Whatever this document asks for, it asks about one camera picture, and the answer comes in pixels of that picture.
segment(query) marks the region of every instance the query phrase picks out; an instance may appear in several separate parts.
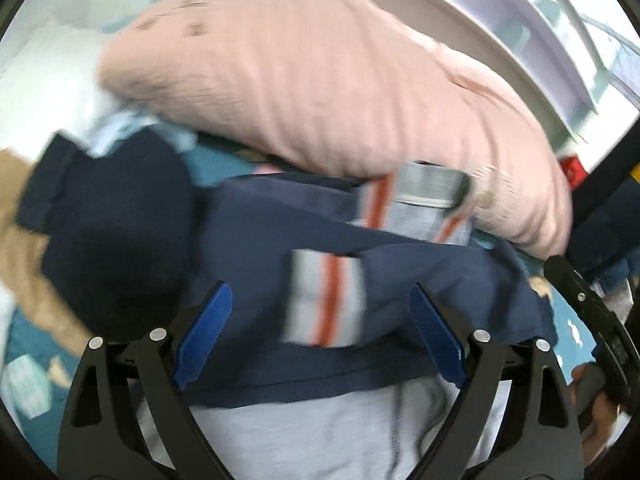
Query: blue gripper pad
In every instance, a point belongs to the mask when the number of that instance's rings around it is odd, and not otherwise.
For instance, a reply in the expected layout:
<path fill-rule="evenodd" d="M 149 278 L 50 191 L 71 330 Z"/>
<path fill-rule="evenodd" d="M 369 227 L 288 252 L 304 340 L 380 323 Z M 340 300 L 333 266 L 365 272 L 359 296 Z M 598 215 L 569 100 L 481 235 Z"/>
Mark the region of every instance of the blue gripper pad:
<path fill-rule="evenodd" d="M 174 381 L 178 389 L 183 390 L 199 377 L 231 314 L 232 303 L 231 287 L 223 283 L 182 338 L 175 351 Z"/>
<path fill-rule="evenodd" d="M 467 380 L 465 350 L 420 285 L 409 292 L 409 314 L 444 380 L 462 389 Z"/>

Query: dark navy cloth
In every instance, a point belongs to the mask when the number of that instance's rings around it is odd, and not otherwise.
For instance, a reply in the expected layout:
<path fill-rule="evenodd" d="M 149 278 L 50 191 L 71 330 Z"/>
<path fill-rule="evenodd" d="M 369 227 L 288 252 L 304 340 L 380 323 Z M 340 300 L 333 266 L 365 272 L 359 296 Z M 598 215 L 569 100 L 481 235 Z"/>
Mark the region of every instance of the dark navy cloth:
<path fill-rule="evenodd" d="M 640 247 L 640 184 L 632 177 L 571 234 L 566 257 L 585 280 L 594 279 Z"/>
<path fill-rule="evenodd" d="M 596 275 L 595 281 L 600 285 L 604 295 L 612 293 L 625 280 L 640 274 L 640 248 L 635 248 L 622 259 L 616 261 Z"/>
<path fill-rule="evenodd" d="M 309 178 L 305 184 L 234 178 L 204 195 L 185 303 L 199 303 L 222 280 L 232 287 L 234 305 L 200 378 L 185 390 L 187 402 L 228 408 L 293 402 L 436 373 L 408 316 L 408 293 L 418 281 L 501 341 L 542 336 L 555 344 L 550 305 L 530 289 L 508 243 L 494 250 L 436 245 L 345 223 L 349 200 L 329 200 L 336 189 Z M 281 342 L 295 249 L 362 259 L 367 311 L 356 346 Z"/>
<path fill-rule="evenodd" d="M 84 325 L 130 341 L 175 316 L 196 199 L 185 163 L 149 129 L 98 159 L 56 135 L 16 221 L 51 236 L 42 273 Z"/>

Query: red object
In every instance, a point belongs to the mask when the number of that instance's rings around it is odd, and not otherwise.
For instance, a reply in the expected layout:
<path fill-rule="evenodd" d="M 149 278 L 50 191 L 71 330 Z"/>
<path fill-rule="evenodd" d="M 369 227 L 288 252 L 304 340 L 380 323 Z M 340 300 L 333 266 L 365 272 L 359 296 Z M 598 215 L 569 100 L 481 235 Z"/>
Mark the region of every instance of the red object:
<path fill-rule="evenodd" d="M 584 170 L 577 155 L 565 156 L 561 158 L 559 162 L 572 191 L 580 186 L 589 174 Z"/>

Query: yellow object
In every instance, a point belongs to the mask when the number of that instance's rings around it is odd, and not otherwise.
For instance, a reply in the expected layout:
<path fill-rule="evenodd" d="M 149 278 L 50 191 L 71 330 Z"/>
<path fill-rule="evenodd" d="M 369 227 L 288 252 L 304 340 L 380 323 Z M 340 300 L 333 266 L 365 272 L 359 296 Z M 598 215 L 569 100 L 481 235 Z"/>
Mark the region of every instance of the yellow object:
<path fill-rule="evenodd" d="M 640 164 L 631 170 L 631 176 L 636 180 L 636 182 L 640 182 Z"/>
<path fill-rule="evenodd" d="M 542 276 L 531 276 L 529 278 L 529 286 L 536 291 L 540 298 L 545 296 L 548 298 L 549 303 L 553 305 L 553 295 L 551 293 L 551 283 L 549 283 Z"/>

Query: black handle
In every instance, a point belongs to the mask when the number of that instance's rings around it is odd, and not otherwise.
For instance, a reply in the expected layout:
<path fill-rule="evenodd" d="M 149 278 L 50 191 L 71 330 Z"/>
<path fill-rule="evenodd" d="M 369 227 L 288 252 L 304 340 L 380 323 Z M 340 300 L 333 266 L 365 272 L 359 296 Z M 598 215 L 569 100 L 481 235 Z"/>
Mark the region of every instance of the black handle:
<path fill-rule="evenodd" d="M 593 403 L 604 389 L 606 377 L 602 368 L 595 363 L 587 364 L 584 374 L 577 384 L 575 392 L 575 411 L 578 414 L 578 425 L 582 441 L 587 440 L 595 431 L 593 422 Z"/>

